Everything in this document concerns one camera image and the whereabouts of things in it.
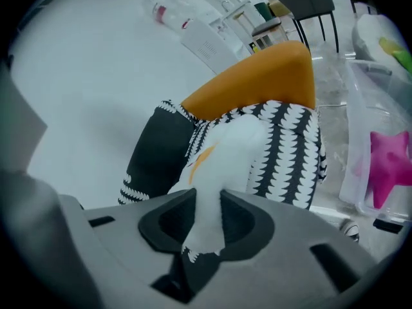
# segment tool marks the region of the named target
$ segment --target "white plush toy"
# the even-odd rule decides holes
[[[183,169],[169,193],[195,188],[194,225],[183,247],[197,253],[218,253],[225,247],[220,191],[246,192],[250,166],[265,144],[265,126],[243,115],[210,130],[202,150]]]

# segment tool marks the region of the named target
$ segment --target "white tabletop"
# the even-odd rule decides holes
[[[142,0],[54,0],[11,53],[17,87],[48,125],[28,172],[87,209],[117,204],[159,101],[180,102],[214,76]]]

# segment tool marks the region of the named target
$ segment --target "pink star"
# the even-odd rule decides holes
[[[371,168],[369,186],[373,206],[380,209],[395,185],[412,185],[412,162],[406,154],[409,133],[396,136],[371,132]]]

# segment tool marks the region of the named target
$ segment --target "gray chair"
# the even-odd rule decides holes
[[[336,52],[339,53],[339,42],[337,39],[337,31],[335,18],[333,17],[333,11],[335,10],[335,5],[333,0],[279,0],[281,1],[292,13],[293,21],[296,26],[297,32],[301,41],[304,42],[306,47],[309,49],[308,41],[306,40],[306,35],[304,34],[301,21],[304,19],[309,19],[312,17],[318,17],[319,22],[321,23],[323,40],[325,41],[323,24],[322,24],[322,15],[330,14],[332,18],[333,30],[335,32],[335,41],[336,41]]]

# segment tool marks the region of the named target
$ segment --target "black and white patterned cloth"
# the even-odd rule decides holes
[[[314,110],[270,100],[264,104],[233,109],[209,122],[197,119],[181,105],[171,101],[163,101],[157,109],[170,114],[177,113],[183,116],[186,122],[194,125],[182,168],[203,149],[205,139],[214,126],[228,123],[244,114],[251,114],[265,125],[267,141],[264,150],[250,168],[248,193],[309,209],[316,183],[326,178],[326,152]],[[128,173],[123,182],[119,203],[152,197],[150,191],[137,189],[131,184],[131,175]]]

